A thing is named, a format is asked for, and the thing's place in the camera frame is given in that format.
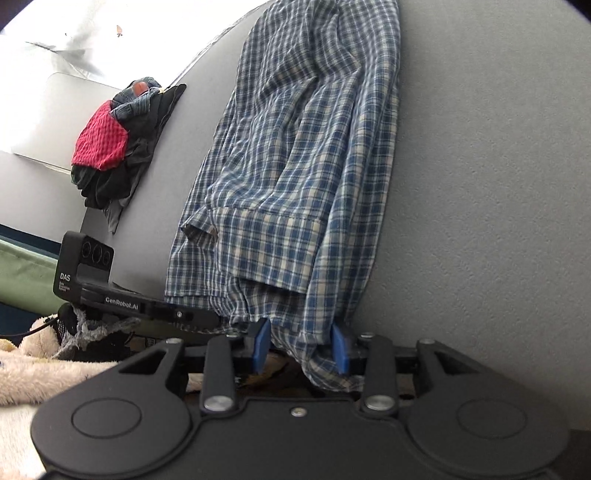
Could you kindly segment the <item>green fabric bag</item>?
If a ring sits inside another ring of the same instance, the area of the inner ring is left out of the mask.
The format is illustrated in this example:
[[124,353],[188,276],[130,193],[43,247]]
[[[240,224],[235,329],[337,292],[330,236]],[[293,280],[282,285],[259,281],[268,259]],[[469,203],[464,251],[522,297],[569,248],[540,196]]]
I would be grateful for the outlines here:
[[62,304],[53,293],[57,260],[8,241],[1,241],[1,302],[48,316]]

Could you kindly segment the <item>blue plaid shirt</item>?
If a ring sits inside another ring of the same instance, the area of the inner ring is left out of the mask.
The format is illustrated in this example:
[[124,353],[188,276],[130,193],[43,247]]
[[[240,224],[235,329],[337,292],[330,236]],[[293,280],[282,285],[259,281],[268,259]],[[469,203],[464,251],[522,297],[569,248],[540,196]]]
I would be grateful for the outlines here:
[[400,63],[395,1],[270,5],[243,43],[171,246],[167,302],[228,327],[266,319],[273,345],[329,391],[363,388],[329,343],[376,259]]

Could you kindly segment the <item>red knitted garment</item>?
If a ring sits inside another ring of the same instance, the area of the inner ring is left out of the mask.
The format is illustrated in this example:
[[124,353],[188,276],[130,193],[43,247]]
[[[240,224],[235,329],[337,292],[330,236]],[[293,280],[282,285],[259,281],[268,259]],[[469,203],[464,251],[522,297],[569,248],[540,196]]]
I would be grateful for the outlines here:
[[111,101],[107,100],[89,119],[76,140],[72,166],[106,171],[123,161],[128,132],[110,111]]

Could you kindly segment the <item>dark clothes pile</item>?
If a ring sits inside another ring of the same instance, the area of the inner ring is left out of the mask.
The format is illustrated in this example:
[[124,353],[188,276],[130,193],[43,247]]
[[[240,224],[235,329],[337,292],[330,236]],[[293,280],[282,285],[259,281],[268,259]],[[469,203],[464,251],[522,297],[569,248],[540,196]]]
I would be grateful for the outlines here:
[[113,234],[143,175],[184,84],[132,81],[98,107],[79,134],[70,177],[89,209],[100,210]]

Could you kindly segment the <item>cream fluffy blanket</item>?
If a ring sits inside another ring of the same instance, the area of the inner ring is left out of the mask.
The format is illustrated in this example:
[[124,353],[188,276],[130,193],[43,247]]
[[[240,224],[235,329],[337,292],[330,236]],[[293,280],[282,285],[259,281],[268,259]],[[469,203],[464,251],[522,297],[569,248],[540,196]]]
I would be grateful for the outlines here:
[[41,403],[112,367],[112,362],[82,362],[74,353],[113,332],[90,328],[86,321],[70,334],[59,335],[50,324],[57,317],[36,320],[16,346],[1,341],[1,477],[36,479],[44,467],[30,438],[30,425]]

